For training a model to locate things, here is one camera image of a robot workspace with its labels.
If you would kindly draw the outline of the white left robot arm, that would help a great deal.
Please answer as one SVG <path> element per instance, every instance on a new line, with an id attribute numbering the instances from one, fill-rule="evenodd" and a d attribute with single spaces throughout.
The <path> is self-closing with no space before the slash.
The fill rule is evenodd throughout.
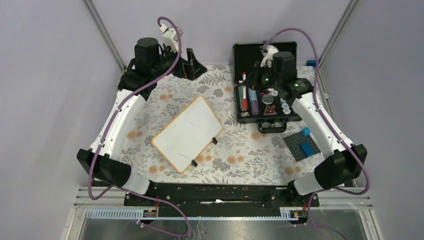
<path id="1" fill-rule="evenodd" d="M 157 86 L 156 80 L 174 75 L 193 81 L 208 71 L 197 60 L 192 48 L 187 48 L 186 53 L 187 59 L 184 59 L 170 43 L 160 44 L 153 37 L 137 41 L 134 58 L 120 78 L 113 108 L 102 130 L 89 149 L 80 149 L 76 155 L 90 181 L 97 179 L 134 192 L 144 206 L 154 202 L 155 192 L 149 188 L 150 180 L 119 160 L 128 127 Z"/>

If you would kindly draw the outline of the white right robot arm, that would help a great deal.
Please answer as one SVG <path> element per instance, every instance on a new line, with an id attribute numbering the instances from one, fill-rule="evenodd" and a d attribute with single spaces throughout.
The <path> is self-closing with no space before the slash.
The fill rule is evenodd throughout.
<path id="1" fill-rule="evenodd" d="M 296 61 L 291 52 L 268 50 L 254 64 L 243 85 L 264 91 L 273 88 L 300 116 L 311 131 L 324 161 L 313 172 L 289 183 L 287 201 L 301 205 L 307 195 L 330 190 L 365 173 L 368 151 L 363 144 L 354 144 L 335 124 L 318 101 L 317 87 L 297 77 Z"/>

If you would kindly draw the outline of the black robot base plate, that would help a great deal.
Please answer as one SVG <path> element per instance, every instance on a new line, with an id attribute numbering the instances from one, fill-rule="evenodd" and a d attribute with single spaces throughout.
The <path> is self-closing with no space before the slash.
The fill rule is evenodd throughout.
<path id="1" fill-rule="evenodd" d="M 281 208 L 319 207 L 317 196 L 297 195 L 286 186 L 152 182 L 145 194 L 132 193 L 126 207 L 152 207 L 159 217 L 279 217 Z"/>

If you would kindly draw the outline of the red capped whiteboard marker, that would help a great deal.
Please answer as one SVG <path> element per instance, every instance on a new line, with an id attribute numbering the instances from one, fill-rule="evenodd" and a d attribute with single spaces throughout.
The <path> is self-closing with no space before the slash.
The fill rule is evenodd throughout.
<path id="1" fill-rule="evenodd" d="M 242 108 L 241 110 L 243 112 L 247 111 L 248 108 L 248 104 L 247 104 L 247 89 L 246 86 L 244 85 L 244 81 L 247 79 L 247 74 L 246 72 L 242 73 L 242 80 L 241 80 L 241 84 L 242 84 Z"/>

